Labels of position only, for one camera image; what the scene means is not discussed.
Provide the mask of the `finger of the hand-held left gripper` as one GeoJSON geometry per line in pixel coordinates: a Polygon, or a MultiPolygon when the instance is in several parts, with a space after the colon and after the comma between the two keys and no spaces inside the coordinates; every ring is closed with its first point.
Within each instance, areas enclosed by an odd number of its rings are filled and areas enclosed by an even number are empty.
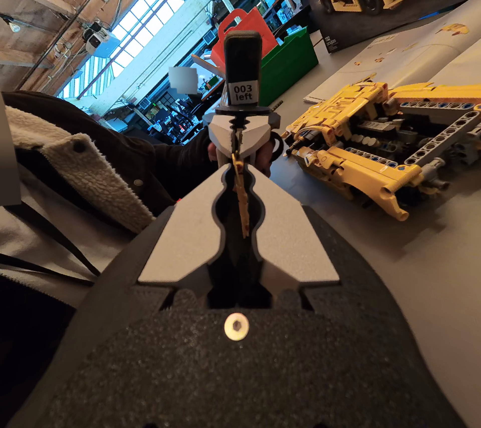
{"type": "Polygon", "coordinates": [[[266,144],[271,136],[269,117],[246,117],[238,134],[238,158],[244,160],[266,144]]]}
{"type": "Polygon", "coordinates": [[[209,138],[215,146],[219,166],[229,164],[236,151],[236,131],[233,115],[215,114],[208,124],[209,138]]]}

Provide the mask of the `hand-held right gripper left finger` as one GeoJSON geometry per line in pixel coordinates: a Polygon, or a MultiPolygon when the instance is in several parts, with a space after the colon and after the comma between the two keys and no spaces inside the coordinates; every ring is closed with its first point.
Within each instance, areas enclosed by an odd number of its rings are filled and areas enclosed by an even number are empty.
{"type": "Polygon", "coordinates": [[[209,266],[221,256],[226,238],[215,207],[227,191],[231,167],[220,167],[177,202],[138,277],[141,287],[188,289],[201,307],[208,307],[209,266]]]}

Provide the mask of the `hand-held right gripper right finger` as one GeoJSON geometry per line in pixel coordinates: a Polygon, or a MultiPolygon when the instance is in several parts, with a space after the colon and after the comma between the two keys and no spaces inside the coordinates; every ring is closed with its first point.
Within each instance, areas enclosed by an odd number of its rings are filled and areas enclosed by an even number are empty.
{"type": "Polygon", "coordinates": [[[253,165],[244,168],[256,282],[273,307],[285,292],[340,284],[306,207],[253,165]]]}

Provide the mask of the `yellow brick arm assembly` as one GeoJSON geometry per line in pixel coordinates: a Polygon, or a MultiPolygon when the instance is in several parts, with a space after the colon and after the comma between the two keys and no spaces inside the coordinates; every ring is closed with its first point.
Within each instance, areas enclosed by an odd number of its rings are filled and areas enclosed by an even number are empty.
{"type": "Polygon", "coordinates": [[[241,129],[237,129],[235,132],[235,141],[232,148],[231,159],[234,167],[234,186],[237,193],[242,234],[243,239],[246,239],[250,235],[250,215],[248,207],[249,198],[244,182],[244,161],[242,161],[240,158],[241,142],[242,131],[241,129]]]}

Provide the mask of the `yellow toy brick car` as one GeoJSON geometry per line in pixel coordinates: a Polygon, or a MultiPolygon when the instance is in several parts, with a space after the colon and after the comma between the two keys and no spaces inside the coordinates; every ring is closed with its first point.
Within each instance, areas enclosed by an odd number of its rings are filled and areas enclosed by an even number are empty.
{"type": "Polygon", "coordinates": [[[406,207],[448,189],[446,169],[480,159],[480,84],[389,88],[365,78],[311,106],[281,137],[305,172],[405,221],[406,207]]]}

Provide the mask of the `person's left hand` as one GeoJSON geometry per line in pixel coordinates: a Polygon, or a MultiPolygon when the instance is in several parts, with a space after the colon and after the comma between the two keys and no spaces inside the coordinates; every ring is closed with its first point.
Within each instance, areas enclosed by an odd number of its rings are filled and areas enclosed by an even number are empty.
{"type": "Polygon", "coordinates": [[[255,154],[246,157],[246,162],[251,162],[251,159],[254,160],[254,167],[264,174],[267,178],[271,176],[271,165],[272,165],[272,155],[274,151],[275,144],[272,141],[267,141],[263,144],[255,154]]]}

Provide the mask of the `red plastic carry case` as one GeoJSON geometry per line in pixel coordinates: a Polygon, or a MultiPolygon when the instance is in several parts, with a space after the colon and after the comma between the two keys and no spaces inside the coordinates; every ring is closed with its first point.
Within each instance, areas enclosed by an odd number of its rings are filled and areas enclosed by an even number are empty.
{"type": "Polygon", "coordinates": [[[242,9],[234,9],[219,25],[218,42],[213,46],[210,57],[222,71],[225,71],[225,36],[237,31],[256,31],[261,35],[262,58],[278,46],[278,42],[257,7],[252,8],[248,13],[242,9]]]}

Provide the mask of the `green plastic bin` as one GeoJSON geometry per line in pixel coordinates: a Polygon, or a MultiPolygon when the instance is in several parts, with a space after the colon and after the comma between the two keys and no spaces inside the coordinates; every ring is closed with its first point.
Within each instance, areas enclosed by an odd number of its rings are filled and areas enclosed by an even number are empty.
{"type": "Polygon", "coordinates": [[[288,35],[262,59],[259,105],[269,106],[318,64],[306,27],[288,35]]]}

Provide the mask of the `ceiling mounted projector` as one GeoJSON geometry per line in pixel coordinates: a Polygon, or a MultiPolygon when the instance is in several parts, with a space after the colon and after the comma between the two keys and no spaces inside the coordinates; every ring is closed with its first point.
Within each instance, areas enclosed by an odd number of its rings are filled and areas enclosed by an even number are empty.
{"type": "Polygon", "coordinates": [[[92,56],[107,59],[120,46],[121,41],[99,22],[93,22],[83,32],[86,51],[92,56]]]}

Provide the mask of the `person's white shirt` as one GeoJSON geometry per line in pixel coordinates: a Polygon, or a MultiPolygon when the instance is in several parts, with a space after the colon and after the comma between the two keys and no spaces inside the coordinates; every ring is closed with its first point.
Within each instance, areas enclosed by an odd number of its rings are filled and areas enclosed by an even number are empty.
{"type": "MultiPolygon", "coordinates": [[[[132,240],[132,235],[100,221],[19,167],[22,200],[50,221],[99,271],[132,240]]],[[[1,254],[31,262],[54,272],[94,281],[92,273],[58,242],[1,207],[1,254]]],[[[42,293],[78,308],[89,287],[50,274],[16,270],[1,265],[1,281],[13,281],[28,294],[42,293]]]]}

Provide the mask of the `open instruction booklet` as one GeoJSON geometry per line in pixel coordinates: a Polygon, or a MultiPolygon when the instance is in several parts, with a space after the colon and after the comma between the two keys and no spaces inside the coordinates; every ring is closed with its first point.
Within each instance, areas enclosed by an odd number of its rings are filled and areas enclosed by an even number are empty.
{"type": "Polygon", "coordinates": [[[319,103],[363,80],[389,88],[425,82],[480,84],[480,0],[468,0],[420,27],[375,39],[304,101],[319,103]]]}

